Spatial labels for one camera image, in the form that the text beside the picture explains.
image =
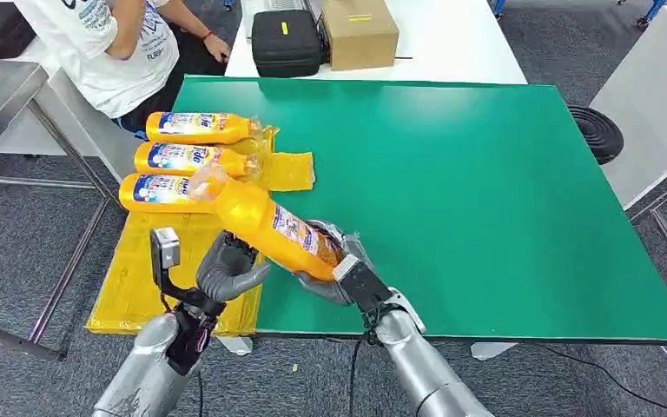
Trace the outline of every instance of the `green board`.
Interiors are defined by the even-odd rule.
[[[666,287],[554,87],[189,76],[175,110],[312,151],[314,189],[273,198],[358,232],[429,335],[667,341]],[[363,328],[275,267],[257,330]]]

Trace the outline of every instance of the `hand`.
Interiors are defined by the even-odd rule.
[[[206,45],[208,53],[216,58],[219,63],[227,63],[228,56],[231,52],[228,50],[228,45],[223,42],[218,36],[214,34],[208,35],[203,39],[203,44]]]
[[[369,260],[369,256],[364,251],[364,247],[361,245],[357,235],[344,235],[334,224],[321,220],[309,220],[307,223],[323,232],[324,235],[332,237],[341,246],[344,256],[354,255],[374,271],[372,262]],[[341,288],[341,285],[337,281],[319,281],[306,272],[296,272],[294,275],[306,291],[341,306],[350,306],[353,304],[352,298]]]
[[[195,282],[214,301],[228,301],[260,285],[269,264],[254,265],[257,250],[222,230],[195,273]]]

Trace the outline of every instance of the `gray carpet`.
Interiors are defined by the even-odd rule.
[[[528,80],[555,83],[569,103],[588,103],[637,33],[630,26],[644,4],[538,6],[510,0],[500,25]],[[219,1],[188,0],[204,21],[231,41],[241,15]],[[0,175],[77,179],[66,158],[0,155]],[[105,169],[102,175],[107,177]],[[95,192],[0,186],[0,327],[26,335],[96,205]],[[664,209],[667,218],[667,207]],[[111,208],[83,257],[48,327],[45,343],[68,349],[50,363],[0,348],[0,416],[89,414],[131,347],[131,337],[83,329],[124,214]],[[651,219],[637,228],[667,284],[667,244]],[[214,342],[206,354],[206,415],[344,416],[352,341],[255,340],[247,357]],[[534,346],[478,362],[465,342],[435,342],[473,392],[498,416],[667,416],[635,400],[597,369]],[[667,360],[657,347],[571,345],[557,349],[595,361],[639,393],[667,404]],[[298,370],[293,372],[293,364]],[[355,380],[355,415],[405,416],[407,402],[384,352],[365,345]],[[174,415],[197,415],[195,381]]]

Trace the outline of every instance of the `yellow bottle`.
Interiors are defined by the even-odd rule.
[[[285,210],[267,192],[204,167],[191,178],[191,199],[214,202],[223,227],[288,271],[332,281],[340,249],[321,232]]]
[[[261,131],[259,121],[231,113],[173,113],[156,111],[147,118],[152,142],[184,144],[236,143]]]
[[[145,213],[213,213],[212,202],[188,198],[186,176],[129,174],[119,188],[119,201],[129,211]]]
[[[143,174],[190,176],[208,163],[219,165],[232,177],[256,175],[260,171],[256,156],[213,146],[145,142],[134,153],[136,171]]]

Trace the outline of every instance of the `black cable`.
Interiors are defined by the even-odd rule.
[[[622,388],[623,391],[625,391],[626,393],[632,395],[633,397],[635,397],[635,398],[637,398],[637,399],[639,399],[639,400],[645,401],[645,402],[647,402],[647,403],[649,403],[649,404],[653,404],[653,405],[656,406],[656,407],[661,407],[661,408],[667,410],[667,406],[665,406],[664,404],[661,404],[660,402],[655,402],[654,400],[645,398],[645,397],[643,397],[643,396],[640,395],[640,394],[636,394],[636,393],[632,392],[629,388],[625,387],[625,386],[624,386],[623,384],[621,384],[618,380],[616,380],[615,377],[612,376],[612,374],[610,374],[610,371],[608,371],[607,369],[605,369],[605,368],[602,367],[601,365],[598,365],[598,364],[596,364],[596,363],[594,363],[594,362],[584,361],[584,360],[581,360],[581,359],[579,359],[579,358],[575,358],[575,357],[573,357],[573,356],[571,356],[571,355],[569,355],[569,354],[562,354],[562,353],[559,352],[558,350],[554,350],[554,349],[552,349],[552,348],[550,348],[550,347],[547,347],[547,346],[545,346],[545,345],[536,344],[536,345],[534,345],[534,346],[538,346],[538,347],[540,347],[540,348],[543,348],[543,349],[545,349],[545,350],[548,350],[549,352],[552,352],[552,353],[554,353],[554,354],[557,354],[558,356],[561,356],[561,357],[564,357],[564,358],[567,358],[567,359],[571,359],[571,360],[573,360],[573,361],[577,361],[577,362],[579,362],[579,363],[583,363],[583,364],[585,364],[585,365],[589,365],[589,366],[591,366],[591,367],[595,367],[595,368],[601,370],[602,372],[604,372],[604,374],[607,375],[607,376],[612,380],[612,382],[615,382],[615,384],[617,384],[618,387]]]
[[[354,345],[354,352],[352,354],[352,369],[349,373],[349,417],[354,416],[354,371],[356,370],[356,356],[359,353],[359,348],[363,341],[364,336],[357,340],[357,344]]]
[[[198,369],[198,389],[201,391],[201,398],[198,401],[198,417],[203,417],[203,378],[200,369]]]
[[[162,305],[165,306],[165,313],[169,313],[172,311],[172,308],[170,308],[168,301],[165,300],[165,294],[160,293],[160,301],[162,301]]]

